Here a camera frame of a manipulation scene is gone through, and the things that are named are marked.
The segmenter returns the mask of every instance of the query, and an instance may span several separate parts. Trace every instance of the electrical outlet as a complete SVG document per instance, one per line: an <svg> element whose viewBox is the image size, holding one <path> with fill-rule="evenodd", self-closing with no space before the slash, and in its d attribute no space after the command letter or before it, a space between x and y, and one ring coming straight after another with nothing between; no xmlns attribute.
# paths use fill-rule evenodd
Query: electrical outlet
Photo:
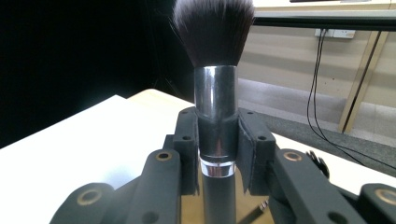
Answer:
<svg viewBox="0 0 396 224"><path fill-rule="evenodd" d="M330 29L326 32L326 37L332 37L334 35L334 30ZM315 30L315 36L320 36L320 29Z"/></svg>
<svg viewBox="0 0 396 224"><path fill-rule="evenodd" d="M335 30L332 37L352 39L354 35L354 30Z"/></svg>

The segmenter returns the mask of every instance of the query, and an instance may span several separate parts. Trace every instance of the chrome cylinder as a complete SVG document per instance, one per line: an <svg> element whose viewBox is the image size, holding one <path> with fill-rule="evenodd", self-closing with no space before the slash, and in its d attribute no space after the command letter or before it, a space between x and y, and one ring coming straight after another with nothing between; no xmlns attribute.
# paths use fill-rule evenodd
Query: chrome cylinder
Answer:
<svg viewBox="0 0 396 224"><path fill-rule="evenodd" d="M234 173L238 115L235 66L195 68L195 106L198 116L202 171L210 177Z"/></svg>

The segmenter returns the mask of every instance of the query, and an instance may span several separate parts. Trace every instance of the dark background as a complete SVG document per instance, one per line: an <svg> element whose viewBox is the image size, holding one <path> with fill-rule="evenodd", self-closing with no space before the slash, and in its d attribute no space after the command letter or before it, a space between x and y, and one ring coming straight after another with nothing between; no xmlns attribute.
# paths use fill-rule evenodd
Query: dark background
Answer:
<svg viewBox="0 0 396 224"><path fill-rule="evenodd" d="M0 2L0 148L117 94L192 101L173 1Z"/></svg>

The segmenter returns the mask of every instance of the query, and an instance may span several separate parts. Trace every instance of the black cable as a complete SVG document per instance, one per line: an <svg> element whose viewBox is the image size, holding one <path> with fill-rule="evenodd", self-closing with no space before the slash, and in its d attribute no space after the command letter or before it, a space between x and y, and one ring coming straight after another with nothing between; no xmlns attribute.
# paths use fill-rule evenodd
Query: black cable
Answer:
<svg viewBox="0 0 396 224"><path fill-rule="evenodd" d="M379 163L381 163L383 165L386 165L386 166L388 166L388 167L390 167L392 169L396 169L396 167L394 167L394 166L391 166L391 165L389 165L387 163L384 163L382 161L379 161L379 160L377 160L377 159L375 159L373 157L365 155L365 154L363 154L363 153L361 153L361 152L359 152L357 150L354 150L354 149L349 148L349 147L343 147L343 146L340 146L340 145L337 145L337 144L333 143L332 141L330 141L326 137L326 135L321 130L321 128L320 128L320 126L318 124L318 118L317 118L317 100L316 100L317 97L316 96L317 96L317 86L318 86L318 68L319 68L319 65L320 65L321 52L322 52L322 48L323 48L324 36L326 35L326 33L327 33L327 30L325 30L325 29L321 29L320 30L319 41L318 41L318 53L317 53L317 61L316 61L316 64L315 64L314 78L312 80L311 91L309 92L308 104L307 104L307 107L306 107L306 117L308 119L309 127L311 128L311 130L318 137L320 137L321 139L325 140L326 142L328 142L332 146L336 147L340 151L344 152L346 155L348 155L348 157L350 157L352 160L356 161L357 163L359 163L362 166L366 166L366 165L364 165L361 161L359 161L358 159L356 159L355 157L353 157L352 155L350 155L349 153L347 153L345 150L343 150L341 148L347 149L349 151L353 151L353 152L358 153L358 154L360 154L360 155L362 155L362 156L364 156L366 158L369 158L369 159L371 159L373 161L377 161L377 162L379 162ZM315 118L315 123L318 126L318 130L319 130L320 134L317 131L315 131L314 127L311 124L310 118L309 118L309 106L310 106L310 102L311 102L311 98L312 98L312 92L314 94L314 96L313 96L313 98L314 98L314 118Z"/></svg>

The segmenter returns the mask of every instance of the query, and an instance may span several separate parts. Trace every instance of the brush bristles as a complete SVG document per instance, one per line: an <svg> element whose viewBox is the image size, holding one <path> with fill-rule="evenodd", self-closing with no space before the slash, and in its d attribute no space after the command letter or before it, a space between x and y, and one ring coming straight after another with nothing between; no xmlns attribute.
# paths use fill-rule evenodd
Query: brush bristles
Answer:
<svg viewBox="0 0 396 224"><path fill-rule="evenodd" d="M177 0L174 23L194 67L237 66L253 22L252 0Z"/></svg>

